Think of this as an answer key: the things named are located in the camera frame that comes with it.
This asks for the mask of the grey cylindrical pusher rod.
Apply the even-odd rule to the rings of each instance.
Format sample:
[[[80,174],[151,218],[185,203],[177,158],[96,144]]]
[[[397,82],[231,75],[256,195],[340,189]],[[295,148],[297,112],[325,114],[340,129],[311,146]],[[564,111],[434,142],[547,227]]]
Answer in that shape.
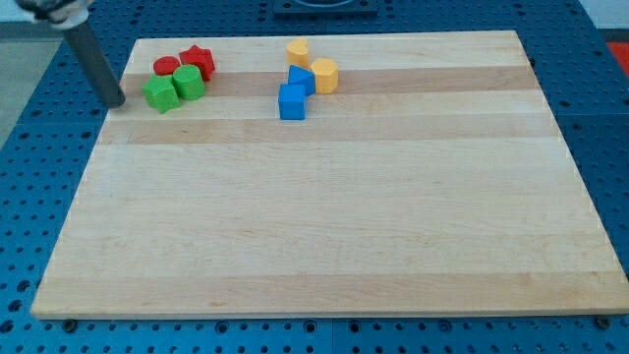
[[[126,96],[89,23],[64,29],[63,35],[100,102],[107,108],[122,106]]]

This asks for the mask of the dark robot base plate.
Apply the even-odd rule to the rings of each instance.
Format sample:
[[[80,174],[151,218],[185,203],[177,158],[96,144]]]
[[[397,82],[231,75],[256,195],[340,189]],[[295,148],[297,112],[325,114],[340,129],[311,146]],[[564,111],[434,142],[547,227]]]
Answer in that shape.
[[[272,0],[275,18],[335,17],[346,15],[374,16],[378,0]]]

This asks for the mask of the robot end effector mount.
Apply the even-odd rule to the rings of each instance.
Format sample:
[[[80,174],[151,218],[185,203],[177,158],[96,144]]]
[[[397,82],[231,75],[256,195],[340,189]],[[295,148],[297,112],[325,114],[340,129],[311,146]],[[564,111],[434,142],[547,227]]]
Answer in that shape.
[[[94,0],[15,0],[33,22],[46,22],[55,30],[70,30],[85,23]]]

